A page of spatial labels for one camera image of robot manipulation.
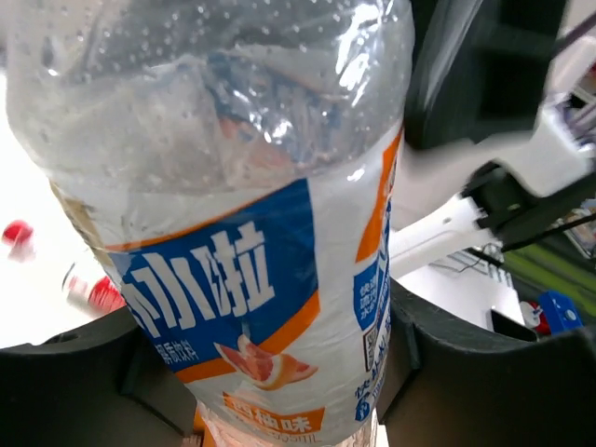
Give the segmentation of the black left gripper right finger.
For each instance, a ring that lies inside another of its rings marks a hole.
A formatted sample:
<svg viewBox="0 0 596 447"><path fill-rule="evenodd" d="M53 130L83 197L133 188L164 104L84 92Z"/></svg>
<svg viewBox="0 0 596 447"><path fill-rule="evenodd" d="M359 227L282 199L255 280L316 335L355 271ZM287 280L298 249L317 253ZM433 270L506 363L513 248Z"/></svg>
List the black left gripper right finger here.
<svg viewBox="0 0 596 447"><path fill-rule="evenodd" d="M377 404L391 446L592 446L595 329L525 342L390 284Z"/></svg>

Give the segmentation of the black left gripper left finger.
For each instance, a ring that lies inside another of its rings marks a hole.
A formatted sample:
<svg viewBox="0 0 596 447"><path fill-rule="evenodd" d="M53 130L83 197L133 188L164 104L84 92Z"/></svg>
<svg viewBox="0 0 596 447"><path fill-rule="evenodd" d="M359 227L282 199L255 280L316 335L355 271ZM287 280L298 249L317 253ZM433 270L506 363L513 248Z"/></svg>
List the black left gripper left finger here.
<svg viewBox="0 0 596 447"><path fill-rule="evenodd" d="M195 411L126 309L1 351L4 446L180 446Z"/></svg>

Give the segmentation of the clear bottle blue orange label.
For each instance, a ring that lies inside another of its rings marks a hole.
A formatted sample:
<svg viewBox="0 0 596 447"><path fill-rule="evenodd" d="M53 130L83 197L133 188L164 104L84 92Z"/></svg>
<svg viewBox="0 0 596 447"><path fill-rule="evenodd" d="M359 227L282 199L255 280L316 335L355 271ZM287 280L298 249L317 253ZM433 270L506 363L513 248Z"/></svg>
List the clear bottle blue orange label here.
<svg viewBox="0 0 596 447"><path fill-rule="evenodd" d="M7 117L205 420L336 445L385 379L407 1L14 1Z"/></svg>

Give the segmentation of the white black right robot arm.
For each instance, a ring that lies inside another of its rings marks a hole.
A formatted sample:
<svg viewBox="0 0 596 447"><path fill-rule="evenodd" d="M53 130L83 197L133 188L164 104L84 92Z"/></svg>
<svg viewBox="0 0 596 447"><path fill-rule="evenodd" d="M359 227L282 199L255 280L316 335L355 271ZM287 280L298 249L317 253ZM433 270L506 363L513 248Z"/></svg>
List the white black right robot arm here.
<svg viewBox="0 0 596 447"><path fill-rule="evenodd" d="M463 190L389 240L392 446L591 446L595 331L523 341L408 291L401 279L462 249L544 236L595 187L595 160L543 105L563 1L416 1L405 137L417 162L487 159Z"/></svg>

